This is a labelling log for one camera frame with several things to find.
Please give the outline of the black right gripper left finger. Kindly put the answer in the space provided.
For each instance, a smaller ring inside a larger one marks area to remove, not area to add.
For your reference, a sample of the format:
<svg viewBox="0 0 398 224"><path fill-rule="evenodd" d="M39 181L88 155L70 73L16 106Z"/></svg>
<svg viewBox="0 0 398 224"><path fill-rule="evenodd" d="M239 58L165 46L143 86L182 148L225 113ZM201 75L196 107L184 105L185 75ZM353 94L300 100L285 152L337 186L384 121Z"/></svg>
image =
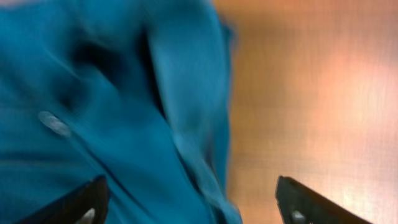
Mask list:
<svg viewBox="0 0 398 224"><path fill-rule="evenodd" d="M99 175L60 197L18 224L104 224L108 214L109 189L106 177Z"/></svg>

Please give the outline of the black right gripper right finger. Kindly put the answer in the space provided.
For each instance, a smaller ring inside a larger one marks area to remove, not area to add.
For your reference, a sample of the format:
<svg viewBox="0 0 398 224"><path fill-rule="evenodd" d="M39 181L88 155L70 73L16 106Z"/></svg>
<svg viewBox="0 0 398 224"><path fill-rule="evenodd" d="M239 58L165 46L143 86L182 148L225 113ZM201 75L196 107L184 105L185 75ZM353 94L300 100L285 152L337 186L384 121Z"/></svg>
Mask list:
<svg viewBox="0 0 398 224"><path fill-rule="evenodd" d="M371 224L291 177L278 177L275 198L284 224Z"/></svg>

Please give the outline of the blue polo shirt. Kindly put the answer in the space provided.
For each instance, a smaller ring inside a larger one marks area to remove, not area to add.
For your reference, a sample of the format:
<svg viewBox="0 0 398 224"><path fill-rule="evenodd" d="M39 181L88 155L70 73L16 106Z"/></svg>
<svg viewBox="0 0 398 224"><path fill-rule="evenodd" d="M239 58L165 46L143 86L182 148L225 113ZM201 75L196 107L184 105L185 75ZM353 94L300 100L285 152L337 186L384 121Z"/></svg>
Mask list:
<svg viewBox="0 0 398 224"><path fill-rule="evenodd" d="M102 175L106 223L241 223L230 31L211 1L1 7L1 222Z"/></svg>

